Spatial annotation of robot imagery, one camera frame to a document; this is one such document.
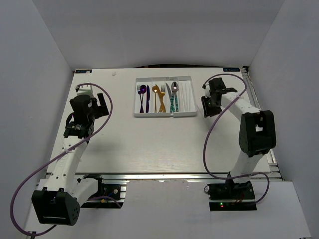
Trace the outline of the green handled silver knife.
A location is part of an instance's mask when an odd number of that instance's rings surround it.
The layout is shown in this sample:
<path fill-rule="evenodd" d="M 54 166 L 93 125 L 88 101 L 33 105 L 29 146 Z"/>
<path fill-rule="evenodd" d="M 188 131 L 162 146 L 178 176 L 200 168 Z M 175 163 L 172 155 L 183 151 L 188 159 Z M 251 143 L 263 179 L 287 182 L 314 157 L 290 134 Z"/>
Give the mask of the green handled silver knife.
<path fill-rule="evenodd" d="M 168 83 L 166 83 L 166 88 L 167 88 L 167 92 L 168 92 L 169 100 L 170 100 L 170 113 L 173 113 L 174 112 L 173 95 Z"/>

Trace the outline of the green handled silver spoon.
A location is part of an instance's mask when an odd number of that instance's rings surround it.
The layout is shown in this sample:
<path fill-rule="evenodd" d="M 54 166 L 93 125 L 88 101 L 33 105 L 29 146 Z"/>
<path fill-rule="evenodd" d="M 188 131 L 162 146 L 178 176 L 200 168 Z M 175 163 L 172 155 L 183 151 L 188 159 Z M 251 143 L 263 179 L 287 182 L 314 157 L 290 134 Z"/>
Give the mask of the green handled silver spoon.
<path fill-rule="evenodd" d="M 179 107 L 178 107 L 178 97 L 177 97 L 177 92 L 179 90 L 178 83 L 177 82 L 172 82 L 171 85 L 171 92 L 172 96 L 170 98 L 170 109 L 171 112 L 179 112 Z"/>

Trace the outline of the gold knife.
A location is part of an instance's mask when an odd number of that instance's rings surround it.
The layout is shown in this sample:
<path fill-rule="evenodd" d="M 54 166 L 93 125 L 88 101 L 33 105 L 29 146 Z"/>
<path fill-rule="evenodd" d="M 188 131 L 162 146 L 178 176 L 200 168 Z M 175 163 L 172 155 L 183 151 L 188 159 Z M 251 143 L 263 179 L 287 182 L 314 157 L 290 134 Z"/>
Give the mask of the gold knife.
<path fill-rule="evenodd" d="M 164 96 L 165 96 L 165 85 L 162 85 L 161 87 L 159 87 L 157 84 L 155 84 L 152 87 L 152 90 L 155 94 L 155 113 L 165 113 L 166 112 L 166 108 L 165 108 L 165 104 L 164 104 Z M 159 110 L 157 110 L 157 96 L 159 98 L 159 102 L 160 102 L 160 107 Z"/>

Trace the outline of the purple iridescent knife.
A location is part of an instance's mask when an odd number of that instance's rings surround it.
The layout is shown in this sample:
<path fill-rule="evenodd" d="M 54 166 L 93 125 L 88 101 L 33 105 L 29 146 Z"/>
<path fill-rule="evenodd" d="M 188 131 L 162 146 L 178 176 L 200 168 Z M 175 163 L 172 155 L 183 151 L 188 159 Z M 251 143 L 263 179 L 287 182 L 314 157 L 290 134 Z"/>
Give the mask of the purple iridescent knife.
<path fill-rule="evenodd" d="M 149 87 L 149 85 L 147 85 L 146 113 L 149 113 L 149 109 L 150 109 L 150 97 L 151 97 L 150 87 Z"/>

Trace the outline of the gold fork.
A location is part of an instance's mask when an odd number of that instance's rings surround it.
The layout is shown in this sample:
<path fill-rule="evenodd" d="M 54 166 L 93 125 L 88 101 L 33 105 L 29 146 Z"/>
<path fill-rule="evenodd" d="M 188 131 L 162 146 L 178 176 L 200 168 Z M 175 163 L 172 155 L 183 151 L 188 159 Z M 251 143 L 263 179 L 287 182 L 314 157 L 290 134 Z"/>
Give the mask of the gold fork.
<path fill-rule="evenodd" d="M 166 112 L 165 104 L 164 104 L 164 96 L 165 96 L 165 85 L 162 85 L 159 92 L 159 100 L 160 100 L 159 112 L 160 113 Z"/>

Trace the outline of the gold spoon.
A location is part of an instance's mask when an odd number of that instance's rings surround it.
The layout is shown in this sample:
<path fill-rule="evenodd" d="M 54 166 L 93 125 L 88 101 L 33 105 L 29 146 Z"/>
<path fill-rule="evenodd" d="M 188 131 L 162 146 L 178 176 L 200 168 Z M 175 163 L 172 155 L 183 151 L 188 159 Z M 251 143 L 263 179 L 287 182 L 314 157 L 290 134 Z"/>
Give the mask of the gold spoon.
<path fill-rule="evenodd" d="M 155 84 L 153 87 L 152 87 L 152 91 L 154 93 L 154 98 L 155 98 L 155 107 L 154 107 L 154 112 L 156 113 L 157 112 L 157 93 L 159 92 L 159 87 L 157 84 Z"/>

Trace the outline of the green handled silver fork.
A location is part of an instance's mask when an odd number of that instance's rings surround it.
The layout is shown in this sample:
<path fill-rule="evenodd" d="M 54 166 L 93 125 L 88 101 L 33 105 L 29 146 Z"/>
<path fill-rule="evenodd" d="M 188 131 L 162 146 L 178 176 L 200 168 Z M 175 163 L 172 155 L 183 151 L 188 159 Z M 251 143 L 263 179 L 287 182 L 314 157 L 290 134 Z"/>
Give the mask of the green handled silver fork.
<path fill-rule="evenodd" d="M 177 97 L 177 94 L 173 94 L 173 103 L 174 103 L 174 112 L 179 112 L 179 105 L 178 105 L 178 97 Z"/>

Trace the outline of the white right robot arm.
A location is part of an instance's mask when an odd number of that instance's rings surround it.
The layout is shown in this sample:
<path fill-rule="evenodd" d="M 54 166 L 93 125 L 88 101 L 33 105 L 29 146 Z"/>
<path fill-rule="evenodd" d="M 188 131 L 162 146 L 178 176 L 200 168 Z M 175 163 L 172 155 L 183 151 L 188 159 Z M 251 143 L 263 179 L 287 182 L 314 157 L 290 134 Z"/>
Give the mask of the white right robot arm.
<path fill-rule="evenodd" d="M 241 151 L 227 176 L 227 180 L 232 182 L 225 186 L 226 195 L 235 199 L 243 193 L 241 184 L 250 180 L 258 162 L 276 146 L 274 114 L 270 110 L 263 111 L 242 98 L 247 85 L 238 93 L 236 89 L 226 87 L 220 75 L 209 78 L 203 89 L 205 95 L 201 97 L 201 102 L 204 117 L 217 117 L 206 136 L 203 156 L 206 156 L 209 136 L 224 113 L 231 112 L 240 122 L 238 142 Z"/>

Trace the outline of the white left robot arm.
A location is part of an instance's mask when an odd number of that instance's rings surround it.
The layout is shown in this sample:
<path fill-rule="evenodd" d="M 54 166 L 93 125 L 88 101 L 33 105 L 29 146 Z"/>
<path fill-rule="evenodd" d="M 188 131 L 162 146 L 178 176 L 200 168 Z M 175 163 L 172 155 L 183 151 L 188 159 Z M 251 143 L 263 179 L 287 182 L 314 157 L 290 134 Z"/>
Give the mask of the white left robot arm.
<path fill-rule="evenodd" d="M 53 172 L 41 190 L 35 190 L 31 200 L 38 221 L 48 225 L 73 226 L 80 207 L 92 196 L 99 199 L 105 186 L 93 179 L 85 179 L 74 187 L 74 176 L 80 159 L 94 132 L 94 122 L 109 114 L 104 96 L 98 93 L 78 94 L 70 100 L 73 112 L 68 116 L 61 151 Z"/>

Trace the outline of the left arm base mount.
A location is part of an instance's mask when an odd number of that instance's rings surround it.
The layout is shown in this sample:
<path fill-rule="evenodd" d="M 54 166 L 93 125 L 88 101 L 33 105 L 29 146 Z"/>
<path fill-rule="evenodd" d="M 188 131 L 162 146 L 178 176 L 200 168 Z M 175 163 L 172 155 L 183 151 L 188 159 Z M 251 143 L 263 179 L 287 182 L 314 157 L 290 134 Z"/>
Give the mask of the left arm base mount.
<path fill-rule="evenodd" d="M 122 206 L 126 195 L 126 184 L 108 183 L 100 181 L 98 191 L 89 198 L 100 197 L 97 200 L 87 201 L 81 208 L 87 209 L 119 209 L 115 201 Z"/>

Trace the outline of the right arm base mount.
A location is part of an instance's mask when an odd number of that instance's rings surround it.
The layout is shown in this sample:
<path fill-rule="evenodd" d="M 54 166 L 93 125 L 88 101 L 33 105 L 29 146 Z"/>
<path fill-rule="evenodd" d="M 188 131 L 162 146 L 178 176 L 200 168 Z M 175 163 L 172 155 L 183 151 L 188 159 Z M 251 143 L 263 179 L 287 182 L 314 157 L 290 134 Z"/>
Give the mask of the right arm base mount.
<path fill-rule="evenodd" d="M 211 212 L 256 211 L 252 183 L 212 183 L 204 187 Z"/>

